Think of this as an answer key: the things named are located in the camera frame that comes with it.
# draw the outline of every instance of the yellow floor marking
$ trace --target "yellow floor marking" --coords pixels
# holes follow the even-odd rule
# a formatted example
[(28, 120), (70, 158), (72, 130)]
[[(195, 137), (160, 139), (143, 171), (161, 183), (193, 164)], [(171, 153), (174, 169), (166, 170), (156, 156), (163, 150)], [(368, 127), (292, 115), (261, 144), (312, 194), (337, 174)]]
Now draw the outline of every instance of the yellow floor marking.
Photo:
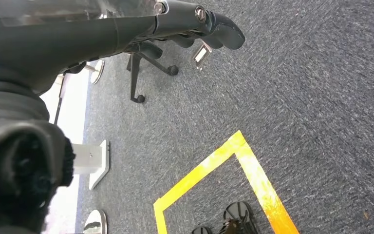
[(283, 206), (272, 184), (267, 178), (256, 156), (247, 144), (242, 133), (236, 132), (226, 143), (214, 151), (195, 167), (186, 177), (180, 180), (162, 198), (154, 203), (155, 219), (158, 234), (167, 234), (164, 210), (206, 177), (210, 172), (223, 164), (233, 154), (242, 166), (250, 185), (262, 207), (267, 219), (276, 234), (298, 234), (298, 230)]

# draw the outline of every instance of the black plastic part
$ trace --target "black plastic part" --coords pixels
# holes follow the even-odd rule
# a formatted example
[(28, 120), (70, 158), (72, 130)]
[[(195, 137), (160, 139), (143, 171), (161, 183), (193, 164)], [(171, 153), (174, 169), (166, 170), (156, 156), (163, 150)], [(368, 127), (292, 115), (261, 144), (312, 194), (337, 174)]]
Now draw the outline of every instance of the black plastic part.
[(250, 206), (244, 201), (231, 203), (223, 212), (223, 219), (238, 219), (246, 217), (245, 222), (250, 221), (250, 216), (252, 215)]
[(137, 36), (151, 34), (155, 24), (151, 16), (0, 27), (0, 81), (44, 93), (58, 74), (122, 52)]
[[(156, 48), (158, 48), (156, 45), (149, 46), (148, 48), (151, 48), (154, 51), (158, 51)], [(139, 95), (137, 98), (135, 98), (135, 90), (137, 86), (137, 80), (138, 80), (138, 72), (140, 71), (140, 60), (145, 59), (164, 73), (166, 73), (169, 76), (175, 76), (178, 74), (179, 69), (177, 66), (172, 65), (168, 68), (165, 68), (163, 65), (161, 65), (159, 62), (157, 62), (155, 59), (151, 59), (150, 57), (146, 56), (144, 53), (135, 53), (130, 55), (130, 59), (127, 63), (127, 70), (131, 72), (131, 89), (130, 89), (130, 99), (131, 101), (135, 103), (143, 103), (145, 101), (145, 97), (143, 95)]]
[(239, 201), (228, 205), (223, 212), (223, 220), (225, 220), (225, 224), (219, 234), (229, 233), (228, 231), (232, 229), (234, 229), (233, 233), (260, 233), (253, 222), (253, 213), (251, 212), (250, 206), (246, 202)]
[(168, 10), (165, 14), (157, 15), (155, 37), (176, 35), (203, 26), (195, 14), (200, 5), (179, 0), (166, 0), (163, 3)]
[(175, 75), (178, 74), (178, 72), (179, 72), (179, 70), (178, 70), (178, 67), (176, 65), (172, 65), (172, 66), (168, 67), (168, 74), (170, 76), (175, 76)]
[(145, 100), (146, 100), (146, 98), (143, 95), (138, 95), (137, 103), (143, 103)]
[(231, 19), (211, 11), (207, 11), (207, 16), (212, 20), (212, 28), (210, 35), (203, 37), (204, 42), (215, 46), (215, 49), (222, 44), (231, 50), (237, 50), (244, 44), (243, 32)]
[(212, 234), (212, 232), (208, 227), (197, 227), (191, 232), (191, 234)]
[(140, 60), (141, 56), (139, 54), (130, 55), (130, 68), (131, 68), (131, 89), (130, 89), (130, 99), (135, 103), (140, 103), (137, 98), (135, 98), (135, 88), (137, 86), (138, 72), (140, 70)]
[(191, 38), (185, 38), (181, 35), (171, 35), (166, 37), (168, 40), (172, 40), (177, 45), (183, 47), (183, 48), (189, 48), (194, 44), (194, 39)]

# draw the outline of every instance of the black fabric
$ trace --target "black fabric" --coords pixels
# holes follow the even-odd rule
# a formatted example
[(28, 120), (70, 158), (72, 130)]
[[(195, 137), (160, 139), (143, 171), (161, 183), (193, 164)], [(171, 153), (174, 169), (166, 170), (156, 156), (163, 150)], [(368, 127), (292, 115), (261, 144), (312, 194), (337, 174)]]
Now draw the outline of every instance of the black fabric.
[(0, 82), (0, 233), (40, 233), (57, 187), (72, 178), (71, 144), (48, 119), (32, 91)]

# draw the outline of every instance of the screw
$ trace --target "screw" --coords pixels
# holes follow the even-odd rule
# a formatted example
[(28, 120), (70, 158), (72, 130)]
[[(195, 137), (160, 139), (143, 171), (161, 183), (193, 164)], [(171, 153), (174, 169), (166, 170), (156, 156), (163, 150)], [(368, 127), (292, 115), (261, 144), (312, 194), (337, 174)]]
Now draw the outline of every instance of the screw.
[(196, 17), (200, 22), (204, 22), (206, 20), (206, 12), (203, 7), (198, 6), (196, 8)]
[(156, 3), (156, 4), (154, 5), (154, 9), (155, 9), (159, 14), (162, 14), (162, 13), (166, 12), (166, 6), (165, 6), (162, 2)]

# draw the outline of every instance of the metal disc base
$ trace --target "metal disc base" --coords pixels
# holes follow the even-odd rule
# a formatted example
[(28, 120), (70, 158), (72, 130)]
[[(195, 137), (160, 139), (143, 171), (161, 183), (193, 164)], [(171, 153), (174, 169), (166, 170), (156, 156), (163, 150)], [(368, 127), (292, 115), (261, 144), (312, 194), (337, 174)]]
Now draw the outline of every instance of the metal disc base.
[(107, 234), (107, 217), (100, 210), (93, 210), (87, 218), (84, 234)]
[(101, 77), (103, 70), (104, 70), (104, 61), (98, 60), (98, 62), (96, 63), (94, 67), (94, 71), (91, 73), (90, 81), (92, 84), (96, 84), (99, 81), (99, 78)]

